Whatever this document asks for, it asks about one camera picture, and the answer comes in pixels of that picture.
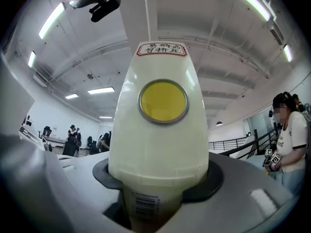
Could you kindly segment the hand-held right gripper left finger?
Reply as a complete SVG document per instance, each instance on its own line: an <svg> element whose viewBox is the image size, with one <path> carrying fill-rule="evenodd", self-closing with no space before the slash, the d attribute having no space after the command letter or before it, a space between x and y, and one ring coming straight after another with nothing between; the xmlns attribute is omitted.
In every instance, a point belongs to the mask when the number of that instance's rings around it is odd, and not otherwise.
<svg viewBox="0 0 311 233"><path fill-rule="evenodd" d="M108 152L84 157L61 155L60 164L87 205L117 227L112 233L130 233L122 184L108 173L108 157Z"/></svg>

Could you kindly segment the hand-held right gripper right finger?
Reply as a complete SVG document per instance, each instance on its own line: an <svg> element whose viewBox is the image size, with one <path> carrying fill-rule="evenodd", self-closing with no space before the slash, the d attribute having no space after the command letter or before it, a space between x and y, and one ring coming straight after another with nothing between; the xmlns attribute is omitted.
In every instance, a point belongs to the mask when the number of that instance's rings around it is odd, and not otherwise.
<svg viewBox="0 0 311 233"><path fill-rule="evenodd" d="M207 176L183 192L160 233L270 233L293 207L294 196L263 170L211 153Z"/></svg>

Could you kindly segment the black metal railing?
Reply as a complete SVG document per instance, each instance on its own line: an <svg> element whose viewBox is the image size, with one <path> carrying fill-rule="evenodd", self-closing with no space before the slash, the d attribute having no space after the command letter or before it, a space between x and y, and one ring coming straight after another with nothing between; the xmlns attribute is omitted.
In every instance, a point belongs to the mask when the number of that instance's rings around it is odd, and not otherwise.
<svg viewBox="0 0 311 233"><path fill-rule="evenodd" d="M246 160L255 155L263 155L266 149L276 149L278 136L278 129L271 129L263 135L259 135L258 130L255 129L253 135L247 136L244 145L219 154L240 160Z"/></svg>

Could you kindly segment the thin black balcony railing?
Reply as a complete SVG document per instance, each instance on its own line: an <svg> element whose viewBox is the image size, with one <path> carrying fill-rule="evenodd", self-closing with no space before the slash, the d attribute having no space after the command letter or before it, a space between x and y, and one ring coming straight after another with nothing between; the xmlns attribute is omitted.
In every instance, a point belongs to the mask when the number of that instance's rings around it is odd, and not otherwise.
<svg viewBox="0 0 311 233"><path fill-rule="evenodd" d="M209 151L215 153L221 153L228 150L236 149L244 145L247 137L225 140L225 141L215 141L209 142Z"/></svg>

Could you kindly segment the white ceiling air conditioner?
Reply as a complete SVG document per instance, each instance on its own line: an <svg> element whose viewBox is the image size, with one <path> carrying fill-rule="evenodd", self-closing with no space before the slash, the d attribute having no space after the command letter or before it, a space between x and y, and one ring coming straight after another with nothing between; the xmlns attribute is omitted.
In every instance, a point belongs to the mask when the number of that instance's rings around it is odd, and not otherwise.
<svg viewBox="0 0 311 233"><path fill-rule="evenodd" d="M279 27L277 26L277 24L273 21L273 20L269 20L267 23L267 28L270 31L270 33L273 35L273 37L275 38L276 42L281 46L283 45L283 41L284 41L284 36L282 35Z"/></svg>

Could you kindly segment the person's glasses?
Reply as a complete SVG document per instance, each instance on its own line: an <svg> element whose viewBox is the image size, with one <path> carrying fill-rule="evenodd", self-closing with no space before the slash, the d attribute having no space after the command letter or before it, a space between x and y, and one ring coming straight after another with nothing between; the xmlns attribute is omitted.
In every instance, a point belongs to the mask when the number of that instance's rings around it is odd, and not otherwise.
<svg viewBox="0 0 311 233"><path fill-rule="evenodd" d="M87 0L69 0L69 5L73 9L83 8L87 4Z"/></svg>

